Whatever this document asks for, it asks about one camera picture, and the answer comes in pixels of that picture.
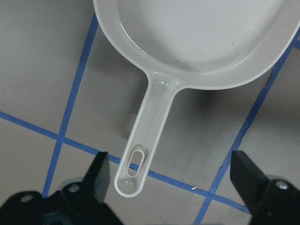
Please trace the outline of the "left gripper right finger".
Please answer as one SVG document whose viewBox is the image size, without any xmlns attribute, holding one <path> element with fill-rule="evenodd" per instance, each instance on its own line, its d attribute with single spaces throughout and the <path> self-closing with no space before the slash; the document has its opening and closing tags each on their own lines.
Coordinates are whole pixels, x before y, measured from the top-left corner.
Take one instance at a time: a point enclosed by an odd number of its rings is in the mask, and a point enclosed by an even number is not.
<svg viewBox="0 0 300 225">
<path fill-rule="evenodd" d="M 269 212 L 265 197 L 271 180 L 241 150 L 232 152 L 230 180 L 251 213 Z"/>
</svg>

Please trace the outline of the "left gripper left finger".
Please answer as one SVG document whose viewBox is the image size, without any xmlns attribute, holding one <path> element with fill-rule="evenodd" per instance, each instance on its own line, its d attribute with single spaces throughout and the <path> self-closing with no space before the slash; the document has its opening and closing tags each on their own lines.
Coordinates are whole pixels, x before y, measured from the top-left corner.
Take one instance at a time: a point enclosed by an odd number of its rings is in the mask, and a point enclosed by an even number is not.
<svg viewBox="0 0 300 225">
<path fill-rule="evenodd" d="M 110 184 L 110 165 L 108 152 L 98 152 L 89 166 L 82 183 L 99 203 L 103 203 Z"/>
</svg>

